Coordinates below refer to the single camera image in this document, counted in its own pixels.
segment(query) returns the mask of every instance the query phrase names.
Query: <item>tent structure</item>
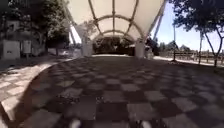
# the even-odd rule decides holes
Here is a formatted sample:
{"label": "tent structure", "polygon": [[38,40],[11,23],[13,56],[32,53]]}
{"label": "tent structure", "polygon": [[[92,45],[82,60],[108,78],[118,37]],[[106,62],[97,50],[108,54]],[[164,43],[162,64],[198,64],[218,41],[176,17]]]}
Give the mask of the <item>tent structure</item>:
{"label": "tent structure", "polygon": [[166,0],[64,1],[68,18],[81,38],[94,41],[121,36],[134,42],[147,39],[165,3]]}

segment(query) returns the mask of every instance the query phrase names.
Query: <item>checkered pavement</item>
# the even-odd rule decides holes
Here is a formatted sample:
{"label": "checkered pavement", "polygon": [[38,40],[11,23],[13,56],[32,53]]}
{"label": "checkered pavement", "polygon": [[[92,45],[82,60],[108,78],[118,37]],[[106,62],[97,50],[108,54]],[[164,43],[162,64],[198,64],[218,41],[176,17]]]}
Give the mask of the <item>checkered pavement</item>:
{"label": "checkered pavement", "polygon": [[82,128],[224,128],[224,80],[214,74],[125,57],[37,69],[0,80],[1,104],[17,127],[68,128],[78,119]]}

